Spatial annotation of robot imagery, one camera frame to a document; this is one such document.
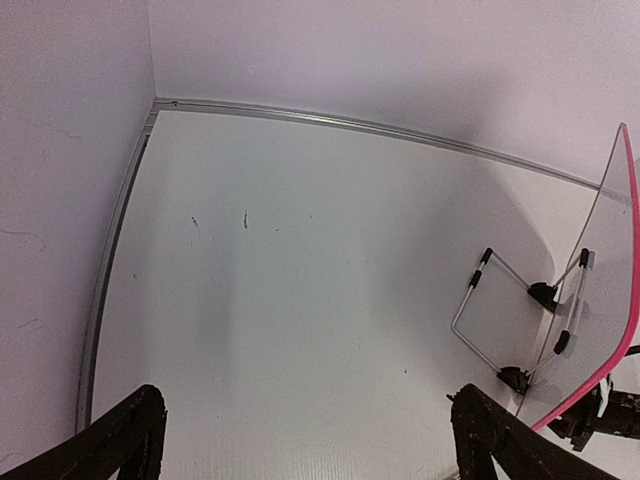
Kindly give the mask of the pink framed whiteboard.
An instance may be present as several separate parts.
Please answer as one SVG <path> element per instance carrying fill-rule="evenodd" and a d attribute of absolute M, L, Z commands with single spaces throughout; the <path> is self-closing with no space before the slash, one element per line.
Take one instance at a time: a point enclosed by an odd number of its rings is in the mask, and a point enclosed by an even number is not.
<path fill-rule="evenodd" d="M 535 431 L 562 416 L 620 364 L 639 325 L 639 186 L 620 124 L 570 272 L 517 417 Z"/>

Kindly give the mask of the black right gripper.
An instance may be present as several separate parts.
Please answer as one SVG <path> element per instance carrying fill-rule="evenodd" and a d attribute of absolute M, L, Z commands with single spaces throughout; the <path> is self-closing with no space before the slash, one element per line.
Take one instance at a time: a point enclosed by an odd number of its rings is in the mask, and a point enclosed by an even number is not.
<path fill-rule="evenodd" d="M 608 374 L 592 390 L 549 423 L 573 450 L 583 450 L 595 433 L 639 439 L 639 394 L 614 389 Z"/>

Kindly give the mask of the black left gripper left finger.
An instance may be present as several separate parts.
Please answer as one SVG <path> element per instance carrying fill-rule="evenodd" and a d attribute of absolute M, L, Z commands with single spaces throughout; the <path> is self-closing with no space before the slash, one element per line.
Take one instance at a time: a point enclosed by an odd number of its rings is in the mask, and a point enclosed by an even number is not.
<path fill-rule="evenodd" d="M 143 385 L 89 427 L 3 479 L 157 479 L 166 432 L 161 391 Z"/>

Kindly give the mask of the aluminium table edge rail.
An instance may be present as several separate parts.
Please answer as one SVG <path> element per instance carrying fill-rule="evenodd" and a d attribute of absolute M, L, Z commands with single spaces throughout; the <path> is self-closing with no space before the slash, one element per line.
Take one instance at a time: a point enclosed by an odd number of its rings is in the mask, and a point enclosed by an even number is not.
<path fill-rule="evenodd" d="M 537 174 L 556 178 L 582 188 L 596 191 L 599 184 L 575 175 L 543 166 L 533 161 L 491 150 L 473 143 L 454 140 L 446 136 L 408 129 L 391 124 L 352 118 L 344 115 L 320 113 L 317 111 L 285 108 L 279 106 L 259 105 L 243 102 L 221 100 L 161 98 L 154 99 L 149 113 L 144 118 L 140 134 L 134 150 L 124 170 L 118 195 L 112 209 L 108 230 L 105 236 L 96 280 L 92 290 L 90 310 L 86 320 L 81 363 L 78 374 L 78 387 L 75 411 L 75 432 L 80 433 L 91 424 L 91 410 L 97 353 L 104 304 L 111 270 L 114 263 L 117 243 L 124 222 L 127 205 L 135 183 L 135 179 L 149 142 L 157 117 L 161 111 L 195 112 L 221 114 L 262 119 L 274 119 L 286 122 L 325 125 L 331 128 L 351 130 L 361 133 L 428 145 L 441 150 L 459 152 L 489 161 L 510 165 Z"/>

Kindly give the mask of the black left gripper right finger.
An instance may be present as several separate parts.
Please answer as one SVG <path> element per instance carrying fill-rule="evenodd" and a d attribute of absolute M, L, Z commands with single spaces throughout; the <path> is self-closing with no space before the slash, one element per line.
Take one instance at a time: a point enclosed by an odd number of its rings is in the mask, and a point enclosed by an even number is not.
<path fill-rule="evenodd" d="M 546 440 L 473 384 L 450 395 L 461 479 L 598 479 L 600 469 Z"/>

